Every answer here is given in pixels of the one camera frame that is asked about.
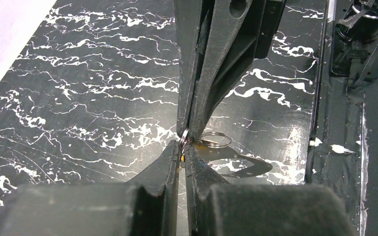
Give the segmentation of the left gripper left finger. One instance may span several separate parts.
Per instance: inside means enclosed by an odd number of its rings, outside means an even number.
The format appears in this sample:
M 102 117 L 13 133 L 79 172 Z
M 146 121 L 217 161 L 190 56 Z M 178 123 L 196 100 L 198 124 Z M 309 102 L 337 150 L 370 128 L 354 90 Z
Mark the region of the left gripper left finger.
M 174 236 L 180 146 L 126 182 L 24 185 L 0 209 L 0 236 Z

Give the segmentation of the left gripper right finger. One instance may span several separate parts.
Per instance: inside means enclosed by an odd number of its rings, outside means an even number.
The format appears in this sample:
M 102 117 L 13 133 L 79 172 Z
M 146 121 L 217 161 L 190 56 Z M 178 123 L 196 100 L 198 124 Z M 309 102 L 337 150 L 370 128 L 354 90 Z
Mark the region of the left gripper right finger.
M 192 236 L 355 236 L 344 206 L 328 187 L 231 184 L 184 151 Z

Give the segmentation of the white keyring holder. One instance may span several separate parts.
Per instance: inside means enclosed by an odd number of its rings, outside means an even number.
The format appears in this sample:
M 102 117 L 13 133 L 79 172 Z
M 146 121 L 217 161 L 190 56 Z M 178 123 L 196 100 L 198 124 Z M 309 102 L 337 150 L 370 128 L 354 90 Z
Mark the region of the white keyring holder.
M 218 143 L 212 140 L 207 140 L 205 137 L 209 136 L 218 136 L 222 137 L 227 140 L 226 143 Z M 182 136 L 180 138 L 180 148 L 181 148 L 181 156 L 184 155 L 185 150 L 188 148 L 190 144 L 194 144 L 195 148 L 197 149 L 201 160 L 203 160 L 207 165 L 210 165 L 214 161 L 218 160 L 232 160 L 232 161 L 240 161 L 242 163 L 249 162 L 249 166 L 242 166 L 238 167 L 235 171 L 230 171 L 227 174 L 221 174 L 223 177 L 231 177 L 231 178 L 248 178 L 248 177 L 256 177 L 261 176 L 265 173 L 268 173 L 272 170 L 273 166 L 261 159 L 249 157 L 246 155 L 239 154 L 237 151 L 230 147 L 232 143 L 232 139 L 222 133 L 216 131 L 205 132 L 200 136 L 200 139 L 197 141 L 192 141 L 189 139 L 189 129 L 186 128 Z M 184 168 L 186 164 L 186 156 L 185 161 L 181 161 L 180 157 L 180 167 Z

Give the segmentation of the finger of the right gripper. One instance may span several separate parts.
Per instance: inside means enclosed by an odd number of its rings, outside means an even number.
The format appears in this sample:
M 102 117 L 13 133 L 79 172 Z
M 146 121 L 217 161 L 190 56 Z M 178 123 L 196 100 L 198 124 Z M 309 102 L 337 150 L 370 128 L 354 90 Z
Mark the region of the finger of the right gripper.
M 199 56 L 205 53 L 207 41 L 208 26 L 202 24 L 209 23 L 214 3 L 213 0 L 173 1 L 180 68 L 176 126 L 179 137 L 189 127 L 195 80 L 202 67 Z
M 188 91 L 188 139 L 198 140 L 212 113 L 254 59 L 267 57 L 284 0 L 213 0 L 201 20 Z

